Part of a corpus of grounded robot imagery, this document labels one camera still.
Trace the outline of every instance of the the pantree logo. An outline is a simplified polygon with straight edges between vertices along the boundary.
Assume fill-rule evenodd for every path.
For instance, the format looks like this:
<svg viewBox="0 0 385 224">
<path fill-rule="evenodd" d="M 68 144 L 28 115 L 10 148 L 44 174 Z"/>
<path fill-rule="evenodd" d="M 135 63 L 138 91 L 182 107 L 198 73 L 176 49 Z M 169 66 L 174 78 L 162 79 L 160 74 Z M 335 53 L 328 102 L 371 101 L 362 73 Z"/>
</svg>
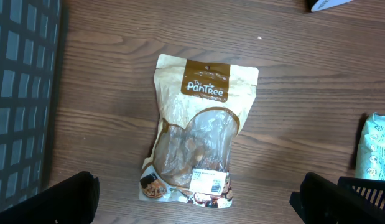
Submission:
<svg viewBox="0 0 385 224">
<path fill-rule="evenodd" d="M 224 92 L 222 90 L 216 90 L 214 87 L 211 83 L 209 83 L 209 85 L 202 85 L 198 80 L 194 80 L 193 82 L 188 82 L 187 90 L 207 93 L 213 96 L 223 96 Z"/>
<path fill-rule="evenodd" d="M 228 100 L 230 65 L 187 60 L 181 93 L 218 102 Z"/>
</svg>

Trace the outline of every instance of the food image on package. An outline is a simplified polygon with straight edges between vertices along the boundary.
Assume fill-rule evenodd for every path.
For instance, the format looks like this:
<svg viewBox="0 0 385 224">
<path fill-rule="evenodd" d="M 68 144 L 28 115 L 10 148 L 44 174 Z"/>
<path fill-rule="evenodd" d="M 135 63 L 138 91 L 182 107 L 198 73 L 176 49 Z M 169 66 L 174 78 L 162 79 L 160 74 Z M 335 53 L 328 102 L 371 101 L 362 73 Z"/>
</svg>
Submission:
<svg viewBox="0 0 385 224">
<path fill-rule="evenodd" d="M 140 179 L 140 200 L 232 204 L 233 138 L 256 97 L 258 69 L 160 55 L 154 82 L 158 135 Z"/>
</svg>

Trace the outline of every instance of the product label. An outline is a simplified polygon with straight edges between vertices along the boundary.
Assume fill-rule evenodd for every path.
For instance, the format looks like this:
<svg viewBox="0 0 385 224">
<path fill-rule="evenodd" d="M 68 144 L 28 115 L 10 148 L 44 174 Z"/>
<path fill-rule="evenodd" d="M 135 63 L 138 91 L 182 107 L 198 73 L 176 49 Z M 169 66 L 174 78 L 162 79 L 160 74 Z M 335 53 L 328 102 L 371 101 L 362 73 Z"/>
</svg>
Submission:
<svg viewBox="0 0 385 224">
<path fill-rule="evenodd" d="M 228 99 L 230 65 L 187 60 L 181 92 L 219 102 Z"/>
<path fill-rule="evenodd" d="M 221 195 L 226 173 L 213 170 L 194 169 L 189 191 Z"/>
<path fill-rule="evenodd" d="M 362 133 L 356 176 L 385 180 L 385 116 L 374 114 L 369 117 Z"/>
</svg>

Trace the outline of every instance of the brown label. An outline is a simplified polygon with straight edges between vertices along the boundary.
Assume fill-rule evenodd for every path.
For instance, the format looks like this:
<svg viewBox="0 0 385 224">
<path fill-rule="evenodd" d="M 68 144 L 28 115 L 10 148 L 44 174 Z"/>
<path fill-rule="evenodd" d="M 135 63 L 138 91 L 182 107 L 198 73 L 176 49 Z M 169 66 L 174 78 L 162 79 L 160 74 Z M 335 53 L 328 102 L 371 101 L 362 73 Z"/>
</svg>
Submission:
<svg viewBox="0 0 385 224">
<path fill-rule="evenodd" d="M 185 95 L 226 102 L 231 65 L 187 60 L 181 92 Z"/>
</svg>

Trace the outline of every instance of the plastic food bag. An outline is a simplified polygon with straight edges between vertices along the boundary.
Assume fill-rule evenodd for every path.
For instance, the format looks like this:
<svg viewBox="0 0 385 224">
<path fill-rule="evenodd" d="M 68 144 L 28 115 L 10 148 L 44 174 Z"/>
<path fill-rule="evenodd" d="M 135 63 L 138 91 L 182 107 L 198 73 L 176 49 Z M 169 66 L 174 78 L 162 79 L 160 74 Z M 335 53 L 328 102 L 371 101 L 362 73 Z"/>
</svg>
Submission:
<svg viewBox="0 0 385 224">
<path fill-rule="evenodd" d="M 356 164 L 357 178 L 385 180 L 385 116 L 375 113 L 366 120 Z"/>
<path fill-rule="evenodd" d="M 256 68 L 159 57 L 160 120 L 142 168 L 140 200 L 231 205 L 231 142 L 248 117 L 257 78 Z"/>
</svg>

